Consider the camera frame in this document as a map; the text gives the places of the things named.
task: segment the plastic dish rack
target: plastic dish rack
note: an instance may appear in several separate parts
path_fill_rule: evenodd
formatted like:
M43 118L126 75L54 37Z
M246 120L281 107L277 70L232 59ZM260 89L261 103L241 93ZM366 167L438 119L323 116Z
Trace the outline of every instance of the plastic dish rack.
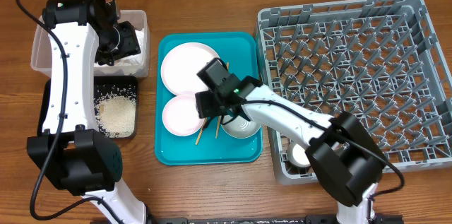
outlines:
M266 8L256 39L261 78L277 94L352 113L402 171L452 166L451 73L423 0ZM290 140L268 132L277 180L315 182L289 163Z

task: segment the wooden chopstick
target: wooden chopstick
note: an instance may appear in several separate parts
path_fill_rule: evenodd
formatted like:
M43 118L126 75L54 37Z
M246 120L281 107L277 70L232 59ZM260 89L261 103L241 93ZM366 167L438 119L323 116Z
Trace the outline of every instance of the wooden chopstick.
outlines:
M201 138L201 135L203 134L204 124L206 124L206 122L207 122L207 118L204 119L203 126L201 127L201 130L199 131L198 139L196 139L195 145L198 145L198 143L199 143L199 139Z
M226 69L229 70L229 62L226 63ZM218 132L220 131L220 122L221 122L221 118L218 117L218 123L217 123L217 134L215 135L215 138L218 138Z

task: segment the white plate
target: white plate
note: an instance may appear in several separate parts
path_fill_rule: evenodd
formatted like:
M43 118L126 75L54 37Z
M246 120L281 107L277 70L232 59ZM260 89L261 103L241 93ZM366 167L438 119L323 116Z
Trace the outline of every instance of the white plate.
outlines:
M223 119L223 123L226 123L232 119L231 116L226 115ZM260 128L261 125L256 122L248 122L242 117L235 118L234 121L221 125L223 130L230 136L235 138L249 138L253 136Z
M190 136L203 126L204 119L198 117L194 95L179 95L163 108L163 125L176 136Z
M171 49L163 59L160 74L165 87L174 95L192 95L207 90L196 75L217 52L208 45L189 42Z

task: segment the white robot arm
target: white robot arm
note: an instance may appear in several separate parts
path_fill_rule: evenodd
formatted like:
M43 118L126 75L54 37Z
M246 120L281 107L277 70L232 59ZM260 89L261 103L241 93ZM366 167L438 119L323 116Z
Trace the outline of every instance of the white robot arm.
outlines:
M332 149L339 143L354 141L384 159L354 116L344 112L335 118L307 110L254 78L239 80L218 58L207 64L198 76L209 88L196 94L201 118L240 115L280 132L306 150L320 184L338 201L339 224L372 222L374 212L369 197L376 190L385 164L353 147L340 155Z
M140 52L133 26L129 22L118 23L114 2L105 0L49 0L42 17L63 46L67 65L65 68L57 41L49 35L52 46L49 106L42 135L28 138L28 155L39 168L50 155L45 170L49 181L74 196L102 199L103 204L92 203L110 222L119 219L123 224L147 223L146 205L121 178L118 145L98 132L93 103L94 63L113 64L116 59ZM67 97L66 102L61 102L64 83ZM64 117L60 115L61 105L66 107ZM64 123L57 133L60 119ZM55 152L50 153L54 141L58 144ZM75 147L67 149L70 143Z

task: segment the wooden table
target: wooden table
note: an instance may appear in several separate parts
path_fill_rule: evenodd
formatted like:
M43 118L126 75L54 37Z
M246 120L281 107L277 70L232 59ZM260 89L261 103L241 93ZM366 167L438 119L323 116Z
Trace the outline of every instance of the wooden table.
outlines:
M39 15L46 0L23 0ZM151 34L149 77L140 82L138 131L120 141L123 178L157 217L231 218L295 217L335 213L335 201L319 184L283 186L276 182L268 137L254 163L168 167L154 155L157 49L171 33L242 30L253 33L262 8L340 0L117 0L121 9L143 9ZM452 66L451 0L425 0L449 66ZM0 223L33 223L28 204L38 168L25 150L26 138L36 133L46 76L30 68L36 25L15 5L0 0ZM405 175L407 186L378 198L375 209L403 214L406 223L450 223L452 170ZM379 189L399 183L384 175ZM38 212L48 215L78 200L57 191L46 179L37 200ZM91 204L83 204L50 223L88 223L102 219Z

